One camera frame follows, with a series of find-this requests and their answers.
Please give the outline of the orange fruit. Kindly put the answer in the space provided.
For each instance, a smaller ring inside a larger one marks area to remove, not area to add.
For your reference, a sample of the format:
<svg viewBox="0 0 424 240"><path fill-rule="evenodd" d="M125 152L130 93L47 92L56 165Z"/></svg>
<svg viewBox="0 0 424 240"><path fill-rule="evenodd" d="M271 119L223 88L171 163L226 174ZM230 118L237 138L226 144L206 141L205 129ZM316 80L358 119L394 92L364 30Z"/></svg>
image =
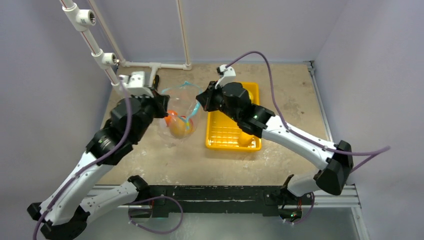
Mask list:
<svg viewBox="0 0 424 240"><path fill-rule="evenodd" d="M173 119L175 117L177 117L177 116L178 116L178 113L176 111L174 111L174 110L168 110L167 111L167 116L164 118L164 121L166 123L166 126L169 126L170 123L173 121Z"/></svg>

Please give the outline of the clear zip top bag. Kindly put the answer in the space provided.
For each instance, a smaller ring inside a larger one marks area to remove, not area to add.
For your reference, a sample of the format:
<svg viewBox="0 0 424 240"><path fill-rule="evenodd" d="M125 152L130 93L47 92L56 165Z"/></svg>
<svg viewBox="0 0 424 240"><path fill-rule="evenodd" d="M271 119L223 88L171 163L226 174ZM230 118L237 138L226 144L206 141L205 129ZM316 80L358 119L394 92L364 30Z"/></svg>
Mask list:
<svg viewBox="0 0 424 240"><path fill-rule="evenodd" d="M173 110L178 113L177 117L185 116L187 120L191 119L193 121L194 130L189 137L196 131L199 123L201 104L196 100L196 96L201 92L202 90L199 86L188 81L181 85L165 88L160 92L162 95L170 96L167 111ZM167 146L181 144L189 138L177 139L172 136L164 118L158 120L157 133Z"/></svg>

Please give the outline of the yellow peach with leaf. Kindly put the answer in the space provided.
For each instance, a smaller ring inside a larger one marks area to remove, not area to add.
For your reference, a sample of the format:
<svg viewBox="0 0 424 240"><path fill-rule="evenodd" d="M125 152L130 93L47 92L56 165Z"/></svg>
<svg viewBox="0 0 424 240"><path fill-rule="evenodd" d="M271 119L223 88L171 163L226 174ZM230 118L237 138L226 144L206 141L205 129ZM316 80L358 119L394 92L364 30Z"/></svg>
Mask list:
<svg viewBox="0 0 424 240"><path fill-rule="evenodd" d="M177 139L188 138L194 131L194 122L191 119L187 119L187 122L189 123L189 127L183 128L180 125L179 117L175 117L169 126L167 126L170 134Z"/></svg>

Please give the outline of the red apple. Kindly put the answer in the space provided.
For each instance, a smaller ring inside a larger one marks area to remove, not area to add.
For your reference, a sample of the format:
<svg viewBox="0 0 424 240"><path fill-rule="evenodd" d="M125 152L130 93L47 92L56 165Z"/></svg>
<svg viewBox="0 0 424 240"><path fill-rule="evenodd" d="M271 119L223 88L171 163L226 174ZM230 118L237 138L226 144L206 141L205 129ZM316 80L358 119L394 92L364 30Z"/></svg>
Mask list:
<svg viewBox="0 0 424 240"><path fill-rule="evenodd" d="M190 126L185 116L179 116L178 119L182 128L187 129Z"/></svg>

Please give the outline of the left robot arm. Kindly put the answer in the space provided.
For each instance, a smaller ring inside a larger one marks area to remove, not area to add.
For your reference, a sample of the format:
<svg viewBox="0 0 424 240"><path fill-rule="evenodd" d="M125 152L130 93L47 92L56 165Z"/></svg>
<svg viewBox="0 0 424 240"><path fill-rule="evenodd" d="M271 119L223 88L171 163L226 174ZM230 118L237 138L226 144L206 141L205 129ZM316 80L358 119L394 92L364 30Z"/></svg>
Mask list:
<svg viewBox="0 0 424 240"><path fill-rule="evenodd" d="M35 233L48 240L73 240L88 224L112 209L132 202L146 203L150 186L138 175L95 197L88 197L88 193L133 150L154 119L168 115L169 100L168 95L158 93L120 100L60 187L43 202L34 202L27 208L37 222Z"/></svg>

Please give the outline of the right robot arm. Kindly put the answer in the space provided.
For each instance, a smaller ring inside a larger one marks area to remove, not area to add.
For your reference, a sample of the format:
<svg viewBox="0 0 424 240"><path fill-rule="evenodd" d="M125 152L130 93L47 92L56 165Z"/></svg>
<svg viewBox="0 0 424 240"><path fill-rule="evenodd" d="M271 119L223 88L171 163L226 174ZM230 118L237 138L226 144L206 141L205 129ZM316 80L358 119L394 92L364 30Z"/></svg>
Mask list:
<svg viewBox="0 0 424 240"><path fill-rule="evenodd" d="M298 130L286 129L279 116L270 109L252 103L248 91L239 82L215 87L211 81L206 90L196 96L206 112L220 111L232 119L246 134L277 143L311 162L318 171L304 177L289 177L280 196L288 204L306 193L322 190L339 196L353 169L352 146L320 140Z"/></svg>

